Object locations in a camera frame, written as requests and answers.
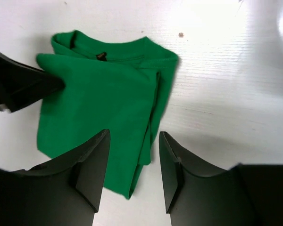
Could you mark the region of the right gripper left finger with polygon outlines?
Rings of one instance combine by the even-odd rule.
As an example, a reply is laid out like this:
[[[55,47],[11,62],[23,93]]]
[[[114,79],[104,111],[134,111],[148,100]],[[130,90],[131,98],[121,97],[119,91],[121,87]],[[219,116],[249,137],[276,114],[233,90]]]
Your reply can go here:
[[[99,211],[110,149],[104,129],[30,170],[0,169],[0,226],[90,226]]]

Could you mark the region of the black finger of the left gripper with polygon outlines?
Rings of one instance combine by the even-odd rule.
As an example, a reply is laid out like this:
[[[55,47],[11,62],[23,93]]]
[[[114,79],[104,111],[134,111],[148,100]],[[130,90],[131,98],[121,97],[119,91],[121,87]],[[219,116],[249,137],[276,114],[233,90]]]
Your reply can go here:
[[[0,52],[0,111],[16,112],[64,89],[64,81]]]

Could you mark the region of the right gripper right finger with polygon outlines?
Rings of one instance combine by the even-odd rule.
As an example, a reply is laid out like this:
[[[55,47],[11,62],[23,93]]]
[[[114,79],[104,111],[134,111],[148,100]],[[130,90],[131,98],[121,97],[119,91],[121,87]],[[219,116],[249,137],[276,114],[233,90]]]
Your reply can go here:
[[[283,226],[283,165],[217,167],[159,135],[166,213],[174,226]]]

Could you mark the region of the green t shirt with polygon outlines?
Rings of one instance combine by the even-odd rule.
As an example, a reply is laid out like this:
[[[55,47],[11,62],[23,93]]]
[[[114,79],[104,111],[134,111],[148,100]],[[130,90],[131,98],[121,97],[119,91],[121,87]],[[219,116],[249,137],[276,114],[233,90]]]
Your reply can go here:
[[[179,56],[143,37],[105,43],[75,30],[54,34],[52,54],[38,54],[65,88],[42,101],[37,148],[55,158],[108,129],[104,187],[129,199],[164,114]]]

